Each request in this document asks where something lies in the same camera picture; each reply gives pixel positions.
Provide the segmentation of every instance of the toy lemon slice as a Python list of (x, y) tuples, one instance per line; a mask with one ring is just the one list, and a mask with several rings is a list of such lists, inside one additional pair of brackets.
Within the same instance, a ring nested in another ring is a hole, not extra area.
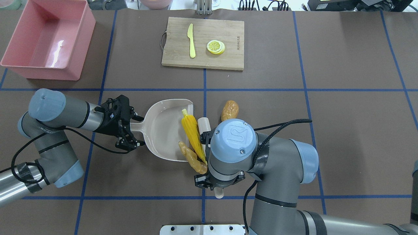
[(222, 54), (225, 51), (225, 44), (218, 40), (208, 42), (207, 49), (212, 54)]

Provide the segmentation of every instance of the corn cob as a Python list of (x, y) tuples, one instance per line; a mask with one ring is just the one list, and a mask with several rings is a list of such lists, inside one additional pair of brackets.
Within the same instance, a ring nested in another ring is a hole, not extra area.
[(205, 153), (203, 152), (203, 148), (199, 140), (200, 135), (196, 118), (193, 115), (189, 115), (186, 109), (183, 109), (181, 112), (183, 113), (181, 124), (184, 132), (186, 132), (187, 138), (189, 138), (190, 144), (197, 156), (207, 165)]

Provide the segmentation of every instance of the metal plate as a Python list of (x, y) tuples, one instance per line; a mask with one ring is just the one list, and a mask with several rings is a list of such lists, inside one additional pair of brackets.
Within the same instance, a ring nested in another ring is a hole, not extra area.
[(164, 225), (160, 235), (245, 235), (245, 229), (243, 225)]

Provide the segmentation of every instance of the robot logo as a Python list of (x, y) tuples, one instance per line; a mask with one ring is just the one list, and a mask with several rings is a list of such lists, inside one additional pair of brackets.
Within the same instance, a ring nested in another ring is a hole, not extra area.
[(230, 125), (227, 139), (236, 142), (244, 142), (247, 139), (247, 129), (240, 126)]

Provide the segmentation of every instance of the black cable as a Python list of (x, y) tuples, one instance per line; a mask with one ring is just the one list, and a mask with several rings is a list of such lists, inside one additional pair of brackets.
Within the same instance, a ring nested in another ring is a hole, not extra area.
[(6, 168), (6, 169), (4, 169), (4, 170), (1, 170), (1, 171), (0, 171), (0, 174), (1, 174), (1, 173), (3, 173), (3, 172), (8, 171), (8, 170), (10, 170), (10, 169), (12, 169), (12, 168), (11, 168), (11, 167), (9, 167), (9, 168)]
[(271, 6), (273, 3), (277, 3), (277, 9), (279, 9), (279, 6), (280, 6), (280, 1), (277, 1), (277, 0), (272, 0), (272, 1), (271, 1), (271, 3), (268, 5), (267, 10), (270, 8), (270, 6)]
[(274, 125), (270, 125), (270, 126), (255, 128), (254, 131), (265, 130), (265, 129), (273, 128), (273, 127), (276, 127), (276, 126), (281, 126), (281, 125), (284, 125), (284, 124), (286, 124), (286, 123), (278, 123), (278, 124), (274, 124)]
[(285, 124), (281, 125), (279, 128), (277, 128), (275, 131), (273, 131), (267, 138), (260, 144), (260, 146), (257, 148), (257, 151), (254, 154), (254, 160), (257, 159), (258, 154), (260, 153), (261, 149), (264, 148), (264, 146), (267, 144), (267, 142), (275, 136), (279, 131), (283, 130), (288, 125), (296, 124), (296, 123), (311, 123), (311, 119), (295, 119), (286, 122)]
[(16, 158), (18, 157), (18, 155), (26, 148), (28, 147), (32, 142), (36, 141), (37, 139), (41, 138), (42, 136), (46, 135), (46, 133), (42, 133), (38, 136), (36, 136), (35, 138), (31, 139), (30, 141), (28, 141), (25, 145), (23, 145), (13, 156), (12, 158), (12, 163), (11, 163), (11, 167), (9, 167), (8, 169), (12, 171), (13, 176), (20, 182), (25, 183), (25, 184), (37, 184), (39, 182), (41, 182), (44, 178), (45, 178), (45, 171), (43, 170), (43, 167), (38, 164), (38, 163), (33, 163), (33, 162), (26, 162), (26, 165), (28, 166), (36, 166), (39, 170), (39, 173), (41, 174), (41, 178), (35, 181), (29, 181), (29, 180), (24, 180), (21, 177), (18, 176), (18, 174), (16, 174), (15, 169), (15, 162), (16, 162)]
[(285, 10), (284, 6), (285, 6), (285, 1), (283, 0), (283, 2), (280, 4), (280, 6), (277, 8), (277, 10), (283, 9)]
[[(113, 150), (110, 150), (110, 149), (107, 149), (107, 148), (105, 148), (105, 147), (103, 147), (103, 146), (101, 146), (101, 145), (99, 145), (99, 144), (97, 144), (96, 142), (94, 142), (93, 140), (91, 140), (91, 139), (89, 139), (88, 137), (86, 137), (85, 135), (83, 135), (83, 134), (81, 134), (80, 132), (78, 132), (78, 131), (76, 131), (76, 130), (74, 130), (74, 129), (71, 129), (71, 128), (67, 128), (67, 127), (65, 127), (65, 128), (63, 128), (63, 130), (69, 130), (69, 131), (72, 131), (72, 132), (74, 132), (74, 133), (76, 133), (77, 135), (79, 135), (79, 136), (81, 136), (82, 138), (84, 138), (84, 139), (86, 139), (87, 141), (89, 141), (90, 143), (92, 143), (93, 145), (95, 145), (95, 146), (97, 146), (97, 147), (99, 147), (99, 148), (101, 148), (101, 149), (103, 149), (103, 150), (105, 150), (105, 151), (107, 151), (107, 152), (110, 152), (110, 153), (115, 153), (115, 154), (127, 154), (127, 153), (130, 153), (130, 151), (132, 151), (132, 149), (131, 149), (131, 147), (129, 146), (129, 142), (127, 141), (127, 139), (126, 139), (126, 137), (125, 136), (123, 136), (122, 138), (123, 138), (123, 140), (124, 141), (126, 141), (126, 143), (127, 143), (127, 146), (128, 146), (128, 151), (126, 151), (126, 152), (117, 152), (117, 151), (113, 151)], [(38, 164), (38, 163), (33, 163), (33, 162), (25, 162), (25, 164), (27, 165), (27, 166), (36, 166), (37, 168), (38, 168), (38, 170), (39, 170), (39, 173), (41, 174), (41, 178), (40, 179), (38, 179), (38, 180), (35, 180), (35, 181), (29, 181), (29, 180), (24, 180), (24, 179), (22, 179), (20, 176), (18, 176), (18, 174), (16, 173), (16, 171), (14, 170), (14, 168), (16, 167), (15, 166), (15, 162), (16, 162), (16, 158), (17, 158), (17, 156), (26, 148), (26, 147), (28, 147), (31, 143), (33, 143), (34, 141), (36, 141), (37, 139), (39, 139), (39, 138), (41, 138), (42, 136), (44, 136), (44, 135), (46, 135), (46, 133), (43, 133), (43, 134), (40, 134), (40, 135), (38, 135), (38, 136), (36, 136), (35, 138), (33, 138), (33, 139), (31, 139), (30, 141), (28, 141), (24, 146), (22, 146), (16, 153), (15, 153), (15, 155), (13, 156), (13, 158), (12, 158), (12, 162), (11, 162), (11, 167), (9, 167), (9, 168), (6, 168), (6, 169), (4, 169), (4, 170), (1, 170), (0, 171), (0, 174), (1, 173), (3, 173), (3, 172), (6, 172), (6, 171), (8, 171), (8, 170), (12, 170), (12, 174), (13, 174), (13, 176), (18, 180), (18, 181), (20, 181), (20, 182), (23, 182), (23, 183), (25, 183), (25, 184), (37, 184), (37, 183), (39, 183), (39, 182), (41, 182), (44, 178), (45, 178), (45, 170), (43, 169), (43, 167), (40, 165), (40, 164)]]
[(254, 183), (247, 189), (244, 195), (244, 201), (242, 203), (242, 216), (244, 217), (244, 225), (245, 225), (245, 229), (247, 230), (247, 232), (249, 232), (249, 230), (248, 230), (248, 224), (247, 224), (247, 216), (245, 214), (245, 205), (247, 203), (248, 194), (251, 192), (251, 190), (255, 187), (256, 184), (257, 184), (257, 180), (255, 180)]
[(99, 144), (97, 144), (96, 142), (94, 142), (94, 141), (92, 141), (92, 140), (90, 140), (88, 137), (86, 137), (85, 135), (83, 135), (83, 134), (81, 134), (80, 132), (78, 132), (78, 131), (76, 131), (76, 130), (74, 130), (74, 129), (71, 129), (71, 128), (64, 128), (64, 130), (69, 130), (69, 131), (72, 131), (72, 132), (74, 132), (74, 133), (76, 133), (77, 135), (79, 135), (79, 136), (81, 136), (82, 138), (84, 138), (84, 139), (86, 139), (87, 141), (89, 141), (90, 143), (92, 143), (93, 145), (95, 145), (96, 147), (99, 147), (99, 148), (101, 148), (101, 149), (103, 149), (103, 150), (105, 150), (105, 151), (107, 151), (107, 152), (109, 152), (109, 153), (115, 153), (115, 154), (127, 154), (127, 153), (129, 153), (130, 151), (131, 151), (131, 149), (130, 149), (130, 147), (129, 147), (129, 143), (126, 141), (126, 138), (125, 137), (123, 137), (123, 140), (125, 140), (126, 141), (126, 143), (128, 144), (128, 151), (126, 151), (126, 152), (116, 152), (116, 151), (113, 151), (113, 150), (110, 150), (110, 149), (107, 149), (107, 148), (105, 148), (105, 147), (103, 147), (103, 146), (101, 146), (101, 145), (99, 145)]
[(412, 9), (414, 9), (416, 12), (418, 12), (418, 9), (417, 9), (417, 8), (415, 8), (414, 6), (409, 5), (409, 7), (410, 7), (410, 8), (412, 8)]

